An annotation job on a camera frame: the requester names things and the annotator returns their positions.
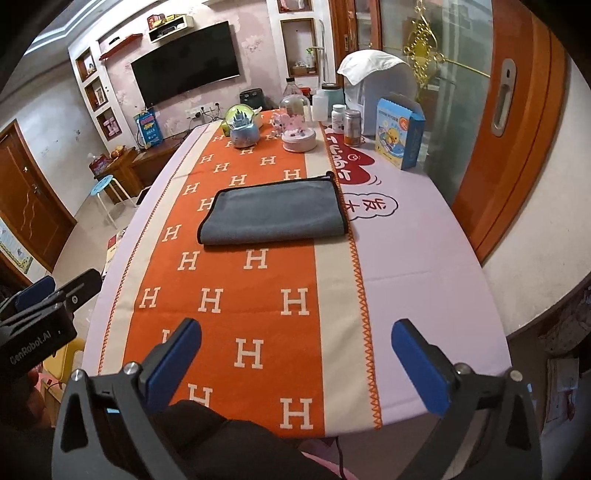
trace spice jar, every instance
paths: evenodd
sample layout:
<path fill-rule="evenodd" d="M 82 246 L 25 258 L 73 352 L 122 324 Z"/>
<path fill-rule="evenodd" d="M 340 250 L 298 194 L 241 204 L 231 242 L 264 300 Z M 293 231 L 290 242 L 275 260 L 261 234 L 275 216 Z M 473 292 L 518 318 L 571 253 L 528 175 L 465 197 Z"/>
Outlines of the spice jar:
<path fill-rule="evenodd" d="M 361 142 L 361 112 L 347 110 L 345 112 L 345 145 L 357 147 Z"/>

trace pink wall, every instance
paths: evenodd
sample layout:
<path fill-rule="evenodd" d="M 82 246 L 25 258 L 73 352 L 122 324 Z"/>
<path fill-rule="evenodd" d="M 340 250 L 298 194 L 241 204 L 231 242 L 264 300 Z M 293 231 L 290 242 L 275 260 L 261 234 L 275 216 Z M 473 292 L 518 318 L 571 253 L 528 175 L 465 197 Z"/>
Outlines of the pink wall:
<path fill-rule="evenodd" d="M 121 104 L 125 119 L 133 132 L 137 131 L 134 116 L 144 107 L 131 63 L 157 48 L 148 39 L 146 19 L 152 14 L 190 14 L 195 29 L 228 21 L 236 35 L 238 62 L 241 76 L 236 79 L 212 83 L 158 104 L 155 108 L 160 128 L 165 137 L 182 132 L 189 127 L 186 110 L 204 103 L 218 102 L 224 112 L 239 102 L 239 92 L 249 88 L 262 88 L 274 102 L 282 97 L 277 58 L 271 35 L 269 13 L 264 0 L 226 0 L 206 7 L 192 0 L 168 0 L 146 9 L 137 18 L 129 19 L 117 30 L 109 33 L 100 43 L 102 51 L 108 50 L 108 42 L 114 37 L 125 38 L 133 33 L 144 33 L 141 43 L 134 43 L 106 61 L 107 72 Z M 200 120 L 191 123 L 199 125 Z"/>

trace blue stool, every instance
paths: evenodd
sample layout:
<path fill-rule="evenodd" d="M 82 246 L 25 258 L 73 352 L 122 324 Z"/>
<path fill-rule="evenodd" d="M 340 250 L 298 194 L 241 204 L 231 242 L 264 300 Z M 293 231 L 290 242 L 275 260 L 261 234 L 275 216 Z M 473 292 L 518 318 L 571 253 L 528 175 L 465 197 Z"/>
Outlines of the blue stool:
<path fill-rule="evenodd" d="M 129 196 L 129 194 L 123 189 L 123 187 L 121 186 L 119 181 L 117 181 L 117 179 L 113 175 L 107 175 L 105 178 L 100 179 L 99 182 L 95 185 L 95 187 L 90 192 L 90 196 L 91 197 L 96 196 L 99 199 L 100 204 L 105 209 L 107 217 L 109 217 L 109 220 L 111 221 L 113 226 L 115 228 L 117 228 L 117 224 L 115 223 L 115 221 L 113 220 L 113 217 L 111 216 L 111 214 L 107 210 L 107 207 L 105 206 L 105 203 L 103 202 L 103 199 L 100 198 L 100 193 L 103 192 L 107 187 L 111 187 L 111 190 L 113 190 L 114 194 L 117 196 L 119 201 L 123 202 L 121 195 L 119 195 L 119 192 L 117 192 L 115 187 L 113 187 L 113 185 L 111 185 L 111 182 L 115 183 L 115 185 L 117 185 L 119 187 L 119 190 L 121 190 L 123 192 L 123 195 L 125 195 L 128 198 L 128 200 L 131 200 L 131 197 Z M 133 206 L 135 208 L 137 208 L 137 205 L 135 204 L 135 202 L 133 200 L 131 200 L 131 203 L 133 204 Z"/>

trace white bottle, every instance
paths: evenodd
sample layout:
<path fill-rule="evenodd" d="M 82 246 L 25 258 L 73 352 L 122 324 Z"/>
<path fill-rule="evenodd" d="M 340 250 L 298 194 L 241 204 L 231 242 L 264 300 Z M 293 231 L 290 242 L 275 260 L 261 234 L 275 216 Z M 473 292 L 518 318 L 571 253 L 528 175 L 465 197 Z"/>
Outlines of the white bottle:
<path fill-rule="evenodd" d="M 346 105 L 336 103 L 333 105 L 332 122 L 336 134 L 345 134 L 345 110 Z"/>
<path fill-rule="evenodd" d="M 326 122 L 329 119 L 329 98 L 324 90 L 318 89 L 312 96 L 312 120 Z"/>

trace wall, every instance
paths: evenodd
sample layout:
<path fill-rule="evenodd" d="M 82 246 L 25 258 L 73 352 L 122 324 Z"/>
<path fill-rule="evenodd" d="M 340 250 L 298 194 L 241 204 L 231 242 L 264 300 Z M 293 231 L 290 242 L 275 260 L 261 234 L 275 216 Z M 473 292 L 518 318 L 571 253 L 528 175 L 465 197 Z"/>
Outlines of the wall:
<path fill-rule="evenodd" d="M 87 156 L 106 152 L 69 63 L 35 78 L 0 103 L 0 130 L 15 118 L 51 188 L 75 215 L 96 183 Z"/>
<path fill-rule="evenodd" d="M 135 0 L 124 0 L 120 6 Z M 108 32 L 101 40 L 101 50 L 108 49 L 114 37 L 125 38 L 144 33 L 141 43 L 134 44 L 105 62 L 111 84 L 116 92 L 127 123 L 137 131 L 134 116 L 144 108 L 144 101 L 135 81 L 131 63 L 158 47 L 151 44 L 146 19 L 152 14 L 190 14 L 195 29 L 229 21 L 235 33 L 235 47 L 241 76 L 191 90 L 157 105 L 157 118 L 165 137 L 189 127 L 186 110 L 205 103 L 219 103 L 222 112 L 239 102 L 239 92 L 259 87 L 273 102 L 281 100 L 282 87 L 271 35 L 269 14 L 264 0 L 225 0 L 207 7 L 192 0 L 168 0 L 145 9 Z M 200 121 L 193 121 L 195 127 Z"/>
<path fill-rule="evenodd" d="M 572 60 L 565 98 L 538 183 L 483 266 L 507 335 L 591 271 L 591 90 Z"/>

